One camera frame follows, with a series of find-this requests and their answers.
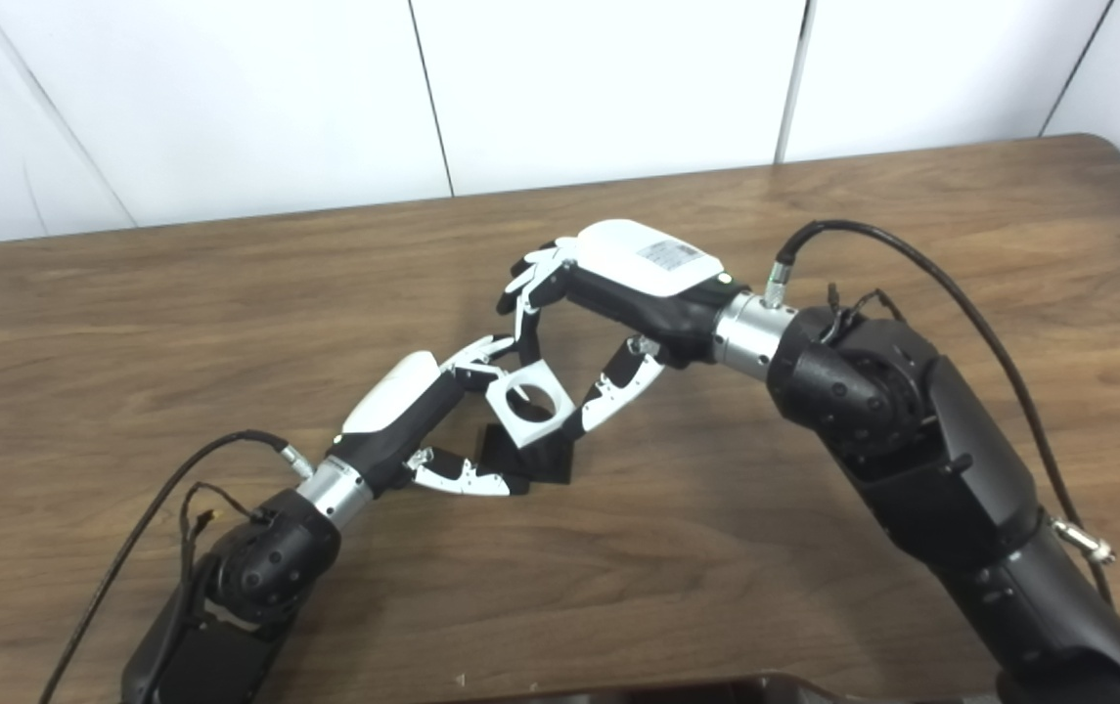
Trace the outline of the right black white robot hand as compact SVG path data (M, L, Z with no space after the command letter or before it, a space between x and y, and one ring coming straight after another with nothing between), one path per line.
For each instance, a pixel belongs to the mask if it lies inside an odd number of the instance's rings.
M636 220L600 220L528 252L510 269L497 315L515 320L519 359L542 358L542 308L568 300L627 327L560 437L576 441L640 397L657 376L690 364L713 364L720 315L748 291L720 259Z

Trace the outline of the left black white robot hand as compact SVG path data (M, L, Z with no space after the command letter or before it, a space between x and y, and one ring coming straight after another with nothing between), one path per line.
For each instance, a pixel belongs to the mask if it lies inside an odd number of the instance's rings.
M505 377L494 362L514 347L508 335L485 335L444 364L426 349L407 355L349 412L329 458L373 498L412 484L482 498L528 495L528 478L424 442L467 395Z

